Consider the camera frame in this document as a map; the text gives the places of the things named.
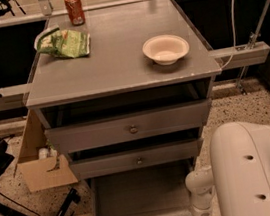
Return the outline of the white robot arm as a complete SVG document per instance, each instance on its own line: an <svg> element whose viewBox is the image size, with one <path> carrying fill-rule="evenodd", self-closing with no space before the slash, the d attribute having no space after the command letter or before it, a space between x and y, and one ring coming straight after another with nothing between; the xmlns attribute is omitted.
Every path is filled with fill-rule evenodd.
<svg viewBox="0 0 270 216"><path fill-rule="evenodd" d="M228 122L210 142L211 165L186 179L191 214L212 216L212 199L221 216L270 216L270 125Z"/></svg>

